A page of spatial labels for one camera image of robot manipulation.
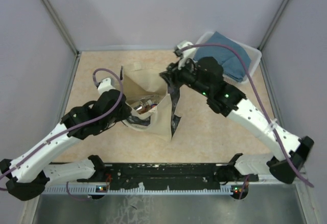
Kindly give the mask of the cream canvas tote bag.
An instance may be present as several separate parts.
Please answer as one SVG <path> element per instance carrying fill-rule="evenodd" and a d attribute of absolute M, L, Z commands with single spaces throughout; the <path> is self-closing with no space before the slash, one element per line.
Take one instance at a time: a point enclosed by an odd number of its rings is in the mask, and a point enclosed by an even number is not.
<path fill-rule="evenodd" d="M 165 70 L 166 66 L 163 64 L 145 62 L 121 67 L 120 78 L 126 104 L 132 109 L 131 115 L 123 124 L 135 131 L 170 142 L 181 120 L 176 114 L 180 90 L 169 86 L 160 77 L 159 74 Z M 146 113 L 138 114 L 134 110 L 139 103 L 149 104 Z M 150 107 L 151 103 L 156 103 L 157 106 Z"/>

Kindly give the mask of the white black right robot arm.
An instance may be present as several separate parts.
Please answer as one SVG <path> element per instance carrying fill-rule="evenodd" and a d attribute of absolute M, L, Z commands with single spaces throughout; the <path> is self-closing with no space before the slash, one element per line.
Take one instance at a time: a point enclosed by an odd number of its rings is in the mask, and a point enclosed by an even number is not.
<path fill-rule="evenodd" d="M 314 141 L 308 136 L 299 138 L 265 117 L 239 88 L 224 81 L 223 68 L 214 58 L 171 63 L 160 77 L 172 87 L 186 85 L 204 95 L 213 112 L 240 124 L 270 149 L 268 154 L 238 155 L 228 168 L 232 180 L 265 173 L 285 184 L 297 178 L 296 172 L 306 162 Z"/>

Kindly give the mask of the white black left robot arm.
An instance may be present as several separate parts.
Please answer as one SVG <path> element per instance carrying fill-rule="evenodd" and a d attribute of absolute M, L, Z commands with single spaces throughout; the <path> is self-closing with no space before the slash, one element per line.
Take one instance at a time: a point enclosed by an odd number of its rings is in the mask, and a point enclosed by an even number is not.
<path fill-rule="evenodd" d="M 52 161 L 71 146 L 105 132 L 130 114 L 125 95 L 115 89 L 105 91 L 96 101 L 72 108 L 28 152 L 14 160 L 1 160 L 1 177 L 8 178 L 5 190 L 21 201 L 28 201 L 52 185 L 103 180 L 106 166 L 98 155 L 74 163 L 52 164 Z"/>

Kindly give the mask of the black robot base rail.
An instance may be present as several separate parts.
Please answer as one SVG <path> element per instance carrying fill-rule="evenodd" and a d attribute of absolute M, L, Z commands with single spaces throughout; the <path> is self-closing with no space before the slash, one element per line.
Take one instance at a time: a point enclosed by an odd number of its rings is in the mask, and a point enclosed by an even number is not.
<path fill-rule="evenodd" d="M 259 176 L 240 174 L 232 163 L 107 163 L 90 179 L 79 183 L 102 183 L 98 192 L 132 193 L 223 193 L 238 198 L 244 181 L 257 182 Z"/>

